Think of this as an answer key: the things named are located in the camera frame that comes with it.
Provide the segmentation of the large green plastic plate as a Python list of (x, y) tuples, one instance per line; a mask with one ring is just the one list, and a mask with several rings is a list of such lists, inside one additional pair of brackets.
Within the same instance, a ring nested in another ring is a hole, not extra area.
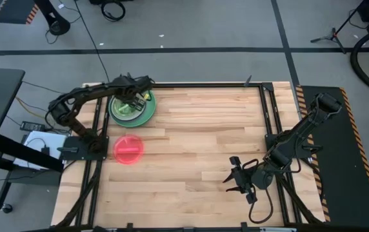
[(112, 97), (110, 99), (110, 105), (108, 107), (111, 118), (115, 121), (116, 124), (126, 128), (134, 128), (146, 124), (152, 118), (156, 109), (156, 98), (154, 96), (154, 92), (152, 90), (150, 90), (149, 92), (150, 100), (147, 101), (143, 108), (140, 110), (141, 113), (137, 117), (130, 118), (129, 120), (119, 119), (112, 113), (111, 105), (113, 103), (113, 99), (115, 98)]

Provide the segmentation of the white flat box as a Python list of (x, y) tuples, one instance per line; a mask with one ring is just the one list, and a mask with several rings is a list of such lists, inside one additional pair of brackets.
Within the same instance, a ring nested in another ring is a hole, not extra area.
[[(66, 138), (66, 135), (32, 131), (25, 137), (23, 145), (40, 152), (42, 152), (42, 149), (48, 148), (49, 156), (58, 159), (61, 155), (61, 152), (58, 150), (58, 148), (63, 147)], [(14, 159), (13, 164), (36, 170), (47, 169), (45, 167), (18, 158)]]

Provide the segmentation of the black stand base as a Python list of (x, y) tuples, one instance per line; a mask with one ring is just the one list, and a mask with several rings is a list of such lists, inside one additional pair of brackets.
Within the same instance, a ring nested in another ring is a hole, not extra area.
[(52, 35), (63, 35), (69, 31), (70, 22), (60, 15), (50, 0), (34, 0), (34, 3), (46, 19), (49, 32)]

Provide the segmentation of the black tripod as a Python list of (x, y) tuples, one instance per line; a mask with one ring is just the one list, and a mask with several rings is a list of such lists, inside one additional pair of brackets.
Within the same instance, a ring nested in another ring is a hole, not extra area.
[(331, 41), (331, 42), (336, 43), (339, 46), (340, 51), (343, 54), (346, 54), (346, 50), (345, 50), (343, 44), (341, 43), (341, 41), (339, 40), (338, 34), (345, 27), (345, 25), (351, 20), (351, 18), (356, 14), (358, 9), (360, 9), (360, 7), (362, 7), (363, 1), (364, 0), (362, 0), (355, 9), (351, 10), (351, 12), (348, 14), (348, 17), (346, 18), (346, 20), (342, 23), (342, 25), (338, 29), (332, 28), (328, 35), (318, 37), (316, 39), (312, 39), (312, 40), (310, 40), (310, 42), (311, 43), (316, 43), (316, 42), (319, 42), (319, 41)]

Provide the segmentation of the black power adapter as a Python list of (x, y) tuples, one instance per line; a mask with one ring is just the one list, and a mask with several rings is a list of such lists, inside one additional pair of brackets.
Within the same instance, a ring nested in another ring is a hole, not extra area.
[(20, 125), (20, 130), (23, 131), (45, 131), (45, 125), (35, 122), (23, 121)]

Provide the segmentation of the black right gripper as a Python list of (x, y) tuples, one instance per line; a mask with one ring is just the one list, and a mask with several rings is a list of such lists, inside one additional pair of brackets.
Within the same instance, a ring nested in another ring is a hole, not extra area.
[(246, 200), (249, 204), (254, 204), (257, 201), (255, 194), (255, 187), (252, 183), (252, 175), (257, 169), (256, 166), (246, 168), (248, 165), (257, 162), (257, 159), (252, 159), (244, 164), (241, 164), (239, 157), (230, 157), (230, 163), (234, 165), (231, 169), (231, 174), (223, 180), (223, 182), (228, 182), (232, 179), (235, 180), (236, 187), (228, 188), (226, 192), (237, 191), (240, 193), (246, 193)]

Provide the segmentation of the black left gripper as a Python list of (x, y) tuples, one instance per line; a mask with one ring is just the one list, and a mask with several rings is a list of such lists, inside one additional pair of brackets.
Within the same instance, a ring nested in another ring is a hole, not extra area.
[(121, 89), (117, 90), (115, 95), (119, 99), (132, 99), (135, 97), (134, 106), (144, 106), (150, 100), (149, 90), (152, 89), (154, 83), (154, 80), (148, 75), (136, 78), (129, 75), (120, 75), (115, 79), (115, 84)]

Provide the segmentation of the black metal table frame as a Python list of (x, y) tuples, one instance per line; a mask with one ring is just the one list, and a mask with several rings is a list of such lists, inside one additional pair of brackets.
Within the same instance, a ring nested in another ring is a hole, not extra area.
[[(292, 201), (275, 177), (267, 189), (255, 189), (257, 201), (226, 192), (223, 182), (234, 167), (263, 161), (265, 136), (292, 129), (298, 114), (291, 87), (258, 82), (154, 83), (156, 109), (144, 125), (115, 123), (110, 98), (86, 102), (77, 119), (101, 130), (108, 122), (104, 160), (72, 160), (61, 175), (52, 219), (58, 231), (284, 226), (296, 219)], [(114, 142), (136, 135), (143, 156), (131, 165), (118, 163)]]

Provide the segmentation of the small pink transparent plate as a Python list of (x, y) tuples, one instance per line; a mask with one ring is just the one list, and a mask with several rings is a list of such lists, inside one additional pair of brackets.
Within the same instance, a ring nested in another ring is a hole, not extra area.
[(114, 159), (125, 165), (135, 164), (143, 156), (144, 145), (142, 139), (136, 135), (119, 137), (112, 148)]

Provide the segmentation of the large black hazard-striped floor mat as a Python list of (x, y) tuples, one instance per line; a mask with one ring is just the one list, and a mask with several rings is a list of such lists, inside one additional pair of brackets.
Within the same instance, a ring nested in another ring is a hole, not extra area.
[(296, 86), (297, 101), (304, 115), (318, 93), (329, 93), (341, 104), (341, 111), (311, 134), (322, 146), (314, 159), (324, 192), (326, 221), (333, 226), (369, 227), (369, 163), (343, 88)]

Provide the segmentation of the small black hazard-striped floor mat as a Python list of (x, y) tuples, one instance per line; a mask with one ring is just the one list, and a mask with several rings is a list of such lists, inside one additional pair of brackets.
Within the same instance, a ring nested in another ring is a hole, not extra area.
[(0, 4), (0, 23), (30, 24), (38, 11), (34, 0), (3, 0)]

